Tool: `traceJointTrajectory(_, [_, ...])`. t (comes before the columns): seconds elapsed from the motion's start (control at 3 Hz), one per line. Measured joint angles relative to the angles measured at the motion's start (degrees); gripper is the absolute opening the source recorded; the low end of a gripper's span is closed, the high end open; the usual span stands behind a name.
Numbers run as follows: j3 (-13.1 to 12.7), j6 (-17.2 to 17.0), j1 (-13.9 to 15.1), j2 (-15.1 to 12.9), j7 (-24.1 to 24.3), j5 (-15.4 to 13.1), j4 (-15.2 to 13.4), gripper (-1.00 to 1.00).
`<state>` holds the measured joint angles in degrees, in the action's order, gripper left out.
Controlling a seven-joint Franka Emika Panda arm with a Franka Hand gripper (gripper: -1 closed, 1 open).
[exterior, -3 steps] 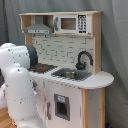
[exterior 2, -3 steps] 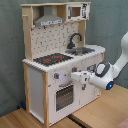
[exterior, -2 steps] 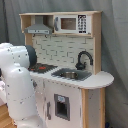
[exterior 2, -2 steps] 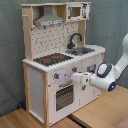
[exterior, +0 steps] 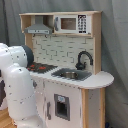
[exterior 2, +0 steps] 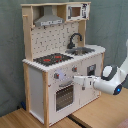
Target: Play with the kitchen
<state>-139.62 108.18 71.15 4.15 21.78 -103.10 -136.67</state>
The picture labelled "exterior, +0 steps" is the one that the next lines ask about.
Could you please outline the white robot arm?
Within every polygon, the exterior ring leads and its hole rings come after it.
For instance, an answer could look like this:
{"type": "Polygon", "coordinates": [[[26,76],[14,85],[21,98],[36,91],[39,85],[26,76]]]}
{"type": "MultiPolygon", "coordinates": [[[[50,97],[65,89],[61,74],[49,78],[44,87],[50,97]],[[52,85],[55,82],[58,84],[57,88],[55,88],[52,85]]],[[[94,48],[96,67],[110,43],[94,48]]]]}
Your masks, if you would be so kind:
{"type": "Polygon", "coordinates": [[[8,112],[17,128],[46,128],[37,112],[33,80],[27,70],[33,61],[34,55],[28,46],[8,47],[0,43],[0,71],[8,112]]]}

